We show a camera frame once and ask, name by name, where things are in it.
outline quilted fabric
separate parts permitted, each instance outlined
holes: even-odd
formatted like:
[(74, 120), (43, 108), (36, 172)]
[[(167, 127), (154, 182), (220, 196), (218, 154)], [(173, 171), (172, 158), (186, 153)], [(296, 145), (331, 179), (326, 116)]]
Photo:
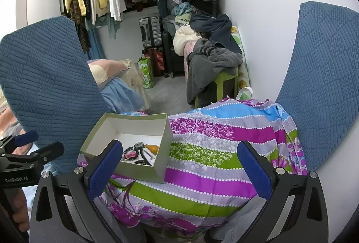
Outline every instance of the quilted fabric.
[(53, 162), (72, 171), (91, 129), (109, 111), (85, 60), (73, 21), (55, 17), (19, 29), (1, 40), (0, 84), (35, 144), (60, 141), (64, 155)]
[(359, 13), (306, 2), (277, 102), (293, 117), (308, 170), (338, 147), (359, 111)]

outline striped fabric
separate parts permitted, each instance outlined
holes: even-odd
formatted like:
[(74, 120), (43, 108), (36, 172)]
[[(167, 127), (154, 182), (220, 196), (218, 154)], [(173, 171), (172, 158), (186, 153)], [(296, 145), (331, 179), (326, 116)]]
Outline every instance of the striped fabric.
[[(126, 226), (141, 222), (188, 238), (223, 224), (256, 195), (236, 156), (242, 140), (274, 167), (307, 174), (296, 125), (270, 100), (226, 98), (169, 120), (173, 142), (165, 183), (113, 175), (101, 196)], [(86, 165), (82, 158), (79, 164)]]

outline open box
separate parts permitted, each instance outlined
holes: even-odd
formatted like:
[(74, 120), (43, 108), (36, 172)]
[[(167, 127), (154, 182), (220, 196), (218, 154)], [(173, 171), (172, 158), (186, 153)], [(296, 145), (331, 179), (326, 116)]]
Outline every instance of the open box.
[[(81, 147), (81, 153), (92, 159), (100, 155), (111, 140), (120, 141), (124, 152), (138, 142), (159, 146), (157, 155), (147, 148), (143, 148), (145, 151), (141, 153), (145, 153), (145, 158), (149, 158), (146, 152), (154, 156), (155, 159), (151, 160), (152, 165), (135, 164), (135, 161), (121, 159), (115, 173), (138, 180), (164, 182), (172, 143), (172, 131), (166, 113), (146, 116), (105, 113), (86, 138)], [(141, 155), (138, 155), (136, 160), (139, 159), (142, 159)]]

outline white bag handle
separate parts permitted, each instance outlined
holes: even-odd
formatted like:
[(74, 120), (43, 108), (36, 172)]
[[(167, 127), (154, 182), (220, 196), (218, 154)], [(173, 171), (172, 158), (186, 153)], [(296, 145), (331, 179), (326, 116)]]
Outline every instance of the white bag handle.
[(253, 96), (253, 89), (249, 86), (243, 87), (237, 94), (236, 99), (241, 100), (242, 94), (245, 93), (248, 96), (248, 99), (250, 100)]

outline green cardboard box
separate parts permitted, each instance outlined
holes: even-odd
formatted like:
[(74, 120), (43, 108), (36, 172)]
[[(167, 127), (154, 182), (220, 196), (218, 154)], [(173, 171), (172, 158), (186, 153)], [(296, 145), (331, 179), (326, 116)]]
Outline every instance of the green cardboard box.
[(92, 159), (100, 155), (113, 139), (121, 142), (123, 151), (138, 142), (159, 146), (157, 155), (149, 152), (152, 158), (142, 152), (151, 165), (135, 164), (143, 159), (140, 154), (132, 161), (124, 161), (122, 157), (114, 173), (138, 180), (164, 183), (172, 144), (172, 131), (166, 113), (145, 116), (105, 113), (86, 138), (81, 153)]
[(152, 88), (153, 81), (153, 72), (152, 72), (152, 64), (150, 58), (141, 58), (137, 63), (143, 73), (143, 87), (144, 88)]

